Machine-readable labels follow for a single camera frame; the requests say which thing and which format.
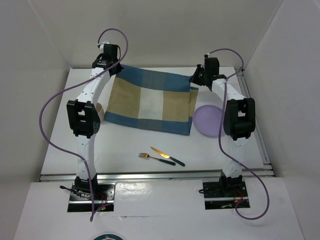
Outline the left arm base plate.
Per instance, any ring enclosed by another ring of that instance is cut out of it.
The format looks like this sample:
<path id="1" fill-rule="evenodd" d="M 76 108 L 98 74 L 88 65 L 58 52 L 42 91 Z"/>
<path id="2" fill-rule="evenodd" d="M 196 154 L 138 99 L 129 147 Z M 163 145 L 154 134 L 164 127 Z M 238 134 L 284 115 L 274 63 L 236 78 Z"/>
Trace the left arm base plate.
<path id="1" fill-rule="evenodd" d="M 113 212 L 115 199 L 115 183 L 100 184 L 94 197 L 94 210 L 100 208 L 99 212 Z M 65 188 L 70 192 L 67 212 L 84 213 L 92 211 L 91 194 L 83 191 L 76 191 L 74 184 Z"/>

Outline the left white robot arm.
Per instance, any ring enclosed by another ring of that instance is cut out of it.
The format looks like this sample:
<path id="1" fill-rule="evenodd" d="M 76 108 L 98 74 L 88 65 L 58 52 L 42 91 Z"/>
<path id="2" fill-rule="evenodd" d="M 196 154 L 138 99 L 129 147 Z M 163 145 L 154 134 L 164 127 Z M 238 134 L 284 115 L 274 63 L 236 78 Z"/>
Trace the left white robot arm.
<path id="1" fill-rule="evenodd" d="M 99 46 L 102 51 L 92 63 L 93 78 L 86 83 L 84 89 L 75 100 L 66 104 L 70 129 L 75 135 L 78 159 L 74 189 L 88 200 L 97 197 L 99 193 L 97 172 L 94 164 L 94 142 L 101 126 L 97 110 L 98 99 L 103 88 L 113 75 L 121 72 L 123 67 L 118 63 L 120 47 L 104 42 Z"/>

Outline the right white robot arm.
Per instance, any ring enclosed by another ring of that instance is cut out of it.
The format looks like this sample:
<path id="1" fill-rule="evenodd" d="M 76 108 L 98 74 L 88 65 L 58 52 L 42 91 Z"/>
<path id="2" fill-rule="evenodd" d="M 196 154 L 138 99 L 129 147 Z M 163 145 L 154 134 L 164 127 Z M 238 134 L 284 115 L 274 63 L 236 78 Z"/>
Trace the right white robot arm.
<path id="1" fill-rule="evenodd" d="M 189 82 L 206 86 L 222 101 L 219 120 L 218 145 L 225 163 L 221 170 L 218 187 L 204 190 L 204 194 L 220 192 L 230 196 L 241 187 L 243 181 L 244 146 L 256 128 L 256 110 L 253 98 L 244 97 L 220 74 L 220 62 L 216 57 L 204 56 L 204 64 L 198 64 Z"/>

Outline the blue tan checked placemat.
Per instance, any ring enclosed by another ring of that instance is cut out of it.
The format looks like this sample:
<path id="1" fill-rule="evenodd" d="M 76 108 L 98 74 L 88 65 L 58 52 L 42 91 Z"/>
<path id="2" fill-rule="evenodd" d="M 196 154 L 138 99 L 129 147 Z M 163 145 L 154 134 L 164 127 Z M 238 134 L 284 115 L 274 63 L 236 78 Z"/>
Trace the blue tan checked placemat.
<path id="1" fill-rule="evenodd" d="M 125 65 L 116 74 L 104 114 L 106 122 L 189 136 L 198 88 L 189 76 Z"/>

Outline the purple plate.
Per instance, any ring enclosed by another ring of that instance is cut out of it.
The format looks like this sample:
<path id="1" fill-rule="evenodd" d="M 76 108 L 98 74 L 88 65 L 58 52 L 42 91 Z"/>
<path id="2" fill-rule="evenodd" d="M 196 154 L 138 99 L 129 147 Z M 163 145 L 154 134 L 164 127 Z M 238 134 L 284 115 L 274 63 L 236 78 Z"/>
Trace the purple plate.
<path id="1" fill-rule="evenodd" d="M 218 106 L 202 105 L 193 114 L 193 125 L 204 136 L 218 138 L 222 113 Z"/>

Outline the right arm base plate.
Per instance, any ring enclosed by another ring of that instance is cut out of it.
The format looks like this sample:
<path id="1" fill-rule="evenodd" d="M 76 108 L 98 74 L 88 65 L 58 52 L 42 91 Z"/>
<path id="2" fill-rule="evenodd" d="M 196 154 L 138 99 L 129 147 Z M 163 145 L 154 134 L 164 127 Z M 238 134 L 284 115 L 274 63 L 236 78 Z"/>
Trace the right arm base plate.
<path id="1" fill-rule="evenodd" d="M 218 182 L 203 182 L 202 189 L 198 191 L 204 196 L 206 210 L 250 208 L 250 201 L 246 184 L 243 181 L 239 187 L 228 192 L 222 192 Z"/>

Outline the beige paper cup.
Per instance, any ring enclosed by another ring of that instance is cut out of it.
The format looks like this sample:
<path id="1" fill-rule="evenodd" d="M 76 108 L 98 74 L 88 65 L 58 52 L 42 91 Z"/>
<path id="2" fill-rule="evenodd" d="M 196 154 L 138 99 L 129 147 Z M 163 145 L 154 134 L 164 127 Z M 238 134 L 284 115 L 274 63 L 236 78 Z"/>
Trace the beige paper cup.
<path id="1" fill-rule="evenodd" d="M 103 106 L 98 102 L 96 104 L 95 108 L 96 108 L 96 111 L 97 111 L 97 114 L 99 116 L 100 121 L 103 122 L 104 117 L 105 117 L 105 111 L 104 111 Z"/>

